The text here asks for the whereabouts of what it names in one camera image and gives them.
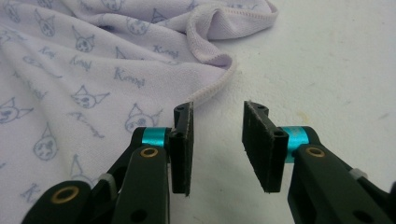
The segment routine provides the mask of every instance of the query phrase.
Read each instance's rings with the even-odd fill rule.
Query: white fabric
[[[138,126],[171,126],[235,70],[208,40],[274,24],[264,0],[0,1],[0,223],[49,187],[96,183]]]

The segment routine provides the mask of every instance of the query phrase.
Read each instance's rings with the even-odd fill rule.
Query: white background
[[[272,3],[280,11],[273,28],[216,42],[238,72],[194,111],[191,196],[171,196],[173,224],[293,223],[293,165],[280,193],[263,192],[241,142],[245,100],[268,106],[277,126],[313,127],[381,189],[396,181],[396,2]]]

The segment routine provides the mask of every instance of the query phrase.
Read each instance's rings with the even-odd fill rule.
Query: printed fabric
[[[0,0],[0,223],[62,181],[94,186],[136,127],[210,99],[236,65],[210,41],[276,15],[264,0]]]

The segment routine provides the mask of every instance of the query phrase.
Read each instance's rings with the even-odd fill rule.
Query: white table surface
[[[280,193],[263,192],[241,142],[245,100],[268,106],[277,126],[313,127],[381,189],[396,181],[396,2],[272,2],[273,28],[216,42],[238,73],[194,111],[191,196],[171,194],[173,224],[293,223],[293,165]]]

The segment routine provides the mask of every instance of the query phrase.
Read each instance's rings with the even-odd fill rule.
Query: cloth
[[[210,40],[272,26],[264,0],[0,1],[0,223],[51,186],[91,186],[139,126],[172,126],[235,71]]]

